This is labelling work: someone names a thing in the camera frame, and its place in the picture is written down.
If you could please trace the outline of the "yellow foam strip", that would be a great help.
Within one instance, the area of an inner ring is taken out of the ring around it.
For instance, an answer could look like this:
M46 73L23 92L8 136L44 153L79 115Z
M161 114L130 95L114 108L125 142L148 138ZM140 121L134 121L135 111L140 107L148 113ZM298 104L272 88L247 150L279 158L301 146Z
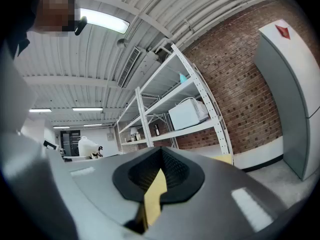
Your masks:
M148 226L152 226L161 215L160 197L166 192L166 178L160 169L144 195L145 214Z

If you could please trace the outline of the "white refrigerator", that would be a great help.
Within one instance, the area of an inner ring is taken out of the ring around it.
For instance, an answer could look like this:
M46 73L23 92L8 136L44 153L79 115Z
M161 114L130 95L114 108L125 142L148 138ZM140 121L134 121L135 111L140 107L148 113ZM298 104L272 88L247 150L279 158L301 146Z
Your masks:
M253 61L278 110L283 159L305 180L320 167L320 68L300 35L283 19L258 31Z

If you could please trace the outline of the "white ceiling pipes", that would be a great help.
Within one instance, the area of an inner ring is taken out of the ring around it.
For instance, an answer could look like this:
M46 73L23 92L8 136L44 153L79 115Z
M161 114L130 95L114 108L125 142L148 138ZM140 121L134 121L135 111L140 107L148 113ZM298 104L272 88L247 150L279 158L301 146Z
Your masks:
M172 37L163 37L153 48L153 53L166 51L166 45L175 44L178 48L185 48L206 31L252 5L266 0L215 0L207 3L191 17L184 18Z

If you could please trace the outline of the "person's torso in black clothing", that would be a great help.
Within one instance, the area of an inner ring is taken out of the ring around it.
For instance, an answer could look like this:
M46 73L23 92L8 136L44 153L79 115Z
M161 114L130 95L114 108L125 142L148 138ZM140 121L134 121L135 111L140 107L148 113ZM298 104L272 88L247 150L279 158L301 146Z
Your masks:
M30 44L27 32L32 29L40 0L15 0L3 35L12 58L19 56Z

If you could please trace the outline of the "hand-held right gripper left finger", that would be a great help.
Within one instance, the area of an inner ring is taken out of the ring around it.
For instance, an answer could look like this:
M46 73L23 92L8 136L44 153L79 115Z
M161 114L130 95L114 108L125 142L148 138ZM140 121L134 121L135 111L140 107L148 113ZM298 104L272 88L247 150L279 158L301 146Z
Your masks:
M136 216L139 203L123 198L113 184L113 172L142 153L141 149L104 158L66 162L64 165L84 195L105 215L123 225Z

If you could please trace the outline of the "white microwave oven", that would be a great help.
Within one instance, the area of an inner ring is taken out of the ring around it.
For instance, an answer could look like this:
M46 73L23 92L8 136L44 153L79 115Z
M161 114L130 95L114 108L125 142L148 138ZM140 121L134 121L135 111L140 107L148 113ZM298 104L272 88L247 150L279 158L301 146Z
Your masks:
M205 104L193 97L182 100L168 111L173 128L182 130L202 123L209 118Z

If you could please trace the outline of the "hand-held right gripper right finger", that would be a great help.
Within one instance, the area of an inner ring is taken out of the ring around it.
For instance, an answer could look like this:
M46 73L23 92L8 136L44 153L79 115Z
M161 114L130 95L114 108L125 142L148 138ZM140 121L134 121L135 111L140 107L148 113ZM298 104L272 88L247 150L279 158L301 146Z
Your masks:
M166 204L144 233L150 240L242 240L255 231L238 207L232 192L244 188L276 220L287 207L270 189L241 169L187 150L177 153L200 165L204 183L188 201Z

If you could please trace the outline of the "white ceiling air vent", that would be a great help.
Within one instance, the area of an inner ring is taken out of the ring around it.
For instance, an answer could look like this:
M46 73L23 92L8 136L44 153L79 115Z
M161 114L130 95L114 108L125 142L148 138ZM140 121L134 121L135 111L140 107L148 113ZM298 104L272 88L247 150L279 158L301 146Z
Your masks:
M141 54L141 50L138 47L134 47L133 50L131 51L123 69L122 72L119 76L117 86L122 88L125 84L126 79L128 78L135 62L137 61L138 57Z

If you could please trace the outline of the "white metal shelving rack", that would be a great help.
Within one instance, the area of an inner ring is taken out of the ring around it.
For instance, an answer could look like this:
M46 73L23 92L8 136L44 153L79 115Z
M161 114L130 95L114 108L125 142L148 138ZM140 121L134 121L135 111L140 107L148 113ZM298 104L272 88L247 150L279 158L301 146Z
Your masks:
M171 48L168 58L134 89L133 98L116 121L121 151L155 146L204 148L204 156L232 164L234 154L229 133L209 86L177 46ZM179 72L187 77L182 84ZM175 130L169 110L187 98L203 102L209 118ZM156 135L155 124L160 136Z

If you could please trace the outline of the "white plastic jug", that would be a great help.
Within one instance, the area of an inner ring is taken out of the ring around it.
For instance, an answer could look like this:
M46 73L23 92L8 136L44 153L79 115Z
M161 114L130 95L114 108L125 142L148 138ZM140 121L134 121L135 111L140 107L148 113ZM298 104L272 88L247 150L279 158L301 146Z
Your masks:
M92 157L92 154L98 152L99 145L86 136L82 136L78 141L78 151L80 157Z

